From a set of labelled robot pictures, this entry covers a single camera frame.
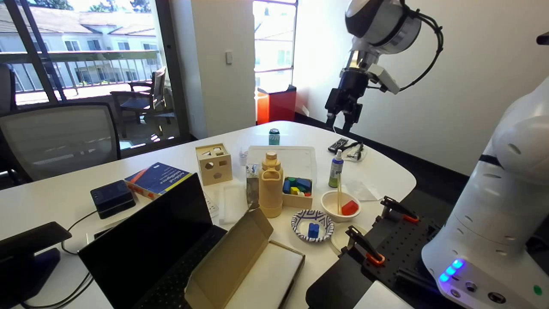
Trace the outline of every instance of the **laptop screen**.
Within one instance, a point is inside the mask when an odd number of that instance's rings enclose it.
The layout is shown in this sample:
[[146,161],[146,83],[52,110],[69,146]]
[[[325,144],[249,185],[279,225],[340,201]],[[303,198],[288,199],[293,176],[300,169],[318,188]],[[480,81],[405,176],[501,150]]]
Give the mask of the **laptop screen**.
[[210,228],[197,174],[79,251],[115,309],[132,307]]

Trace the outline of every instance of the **green light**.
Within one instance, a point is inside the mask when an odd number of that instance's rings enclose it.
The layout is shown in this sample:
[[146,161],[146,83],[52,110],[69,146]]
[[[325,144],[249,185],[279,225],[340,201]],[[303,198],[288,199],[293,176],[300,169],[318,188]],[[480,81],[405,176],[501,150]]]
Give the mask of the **green light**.
[[534,285],[534,293],[536,295],[539,295],[539,296],[541,296],[541,294],[543,294],[543,291],[541,290],[539,285]]

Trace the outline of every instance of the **white table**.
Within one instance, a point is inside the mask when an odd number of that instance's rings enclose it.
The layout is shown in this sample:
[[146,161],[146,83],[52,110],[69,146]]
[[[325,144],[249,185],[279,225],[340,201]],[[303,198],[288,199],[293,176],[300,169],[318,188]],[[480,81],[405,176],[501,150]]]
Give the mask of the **white table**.
[[[313,193],[313,209],[322,209],[320,196],[327,190],[331,190],[328,187],[328,176],[333,155],[327,151],[327,148],[342,136],[312,126],[292,122],[274,122],[0,191],[0,201],[2,201],[0,239],[50,221],[57,221],[61,226],[68,228],[95,209],[89,194],[90,190],[123,179],[155,162],[162,162],[189,172],[198,172],[195,154],[197,146],[223,142],[232,155],[233,182],[244,182],[244,168],[240,166],[239,152],[242,148],[251,145],[268,145],[270,128],[280,130],[281,145],[315,148],[317,184]],[[344,183],[345,179],[360,179],[368,185],[373,185],[381,195],[391,196],[398,201],[406,197],[416,186],[416,180],[410,172],[373,149],[368,150],[366,157],[360,163],[345,162],[343,177]],[[204,191],[211,196],[222,185],[206,186]],[[67,249],[78,250],[85,245],[87,232],[95,231],[135,213],[150,200],[136,195],[136,202],[136,207],[108,219],[100,220],[97,215],[93,215],[79,223],[71,230],[73,237],[67,241]],[[363,202],[362,207],[362,212],[352,223],[369,230],[376,216],[381,214],[382,206],[379,202]],[[290,218],[298,210],[285,208],[279,217],[270,219],[274,227],[272,239],[306,255],[305,265],[297,279],[287,308],[307,308],[305,302],[307,289],[337,260],[329,242],[309,244],[301,241],[293,233]],[[214,223],[218,222],[219,220],[215,217]],[[69,256],[61,252],[61,261],[57,268],[39,295],[29,300],[29,303],[46,305],[59,301],[76,288],[86,273],[86,268],[77,256]],[[93,283],[67,308],[92,309],[111,308],[111,306],[99,287]]]

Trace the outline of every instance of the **blue block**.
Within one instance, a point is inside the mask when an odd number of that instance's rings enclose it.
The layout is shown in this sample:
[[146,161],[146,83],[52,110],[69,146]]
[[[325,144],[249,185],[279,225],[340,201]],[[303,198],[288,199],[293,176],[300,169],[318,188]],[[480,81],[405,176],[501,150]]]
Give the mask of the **blue block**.
[[313,222],[309,223],[309,237],[310,238],[318,238],[318,231],[320,229],[320,226],[318,224],[315,224]]
[[284,181],[284,186],[282,187],[282,192],[286,193],[286,194],[290,194],[290,181],[289,180],[285,180]]
[[311,191],[311,182],[308,181],[307,179],[299,178],[295,182],[297,186],[304,187],[307,190],[307,192]]

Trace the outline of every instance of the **blue book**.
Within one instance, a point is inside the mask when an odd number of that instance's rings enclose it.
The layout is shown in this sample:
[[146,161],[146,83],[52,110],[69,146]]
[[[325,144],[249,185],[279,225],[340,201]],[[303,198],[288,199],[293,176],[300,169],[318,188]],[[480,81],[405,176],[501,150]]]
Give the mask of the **blue book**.
[[154,200],[191,175],[182,169],[156,162],[124,181],[130,190]]

